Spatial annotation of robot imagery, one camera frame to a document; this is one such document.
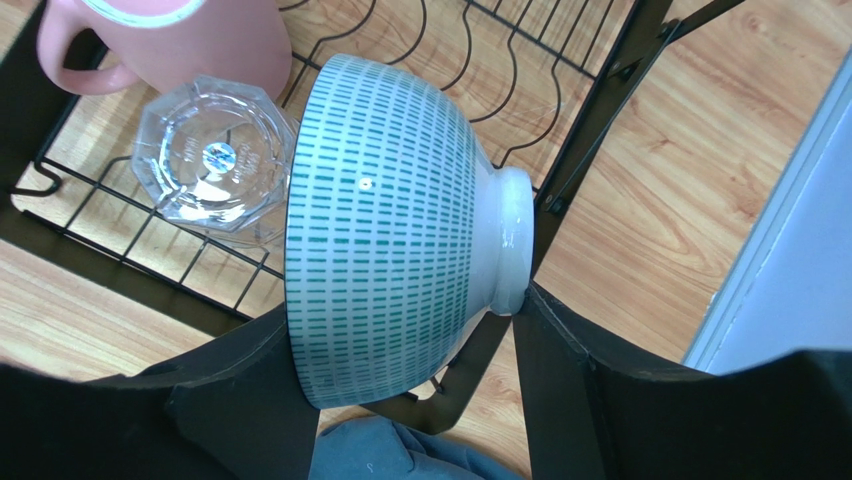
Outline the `light green bowl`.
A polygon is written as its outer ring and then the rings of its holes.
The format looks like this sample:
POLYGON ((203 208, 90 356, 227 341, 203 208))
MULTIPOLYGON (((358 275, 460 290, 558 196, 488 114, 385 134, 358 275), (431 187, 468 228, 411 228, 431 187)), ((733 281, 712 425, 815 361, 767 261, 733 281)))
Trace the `light green bowl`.
POLYGON ((298 134, 284 263, 314 407, 426 382, 484 315, 520 310, 533 246, 529 174, 494 167, 445 93, 353 55, 326 62, 298 134))

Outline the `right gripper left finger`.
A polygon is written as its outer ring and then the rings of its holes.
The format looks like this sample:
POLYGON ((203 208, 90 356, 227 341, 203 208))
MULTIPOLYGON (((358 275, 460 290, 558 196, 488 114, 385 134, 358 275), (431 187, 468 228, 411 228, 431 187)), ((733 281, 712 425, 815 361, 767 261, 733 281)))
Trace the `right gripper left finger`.
POLYGON ((5 479, 305 479, 318 411, 287 315, 263 316, 134 376, 1 369, 5 479))

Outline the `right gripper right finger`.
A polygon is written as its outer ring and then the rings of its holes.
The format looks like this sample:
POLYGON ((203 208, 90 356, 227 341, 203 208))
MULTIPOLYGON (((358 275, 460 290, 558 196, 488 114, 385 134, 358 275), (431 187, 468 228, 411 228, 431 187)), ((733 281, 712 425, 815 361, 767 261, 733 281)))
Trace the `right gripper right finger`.
POLYGON ((662 358, 531 284, 514 318, 537 479, 847 479, 851 356, 721 376, 662 358))

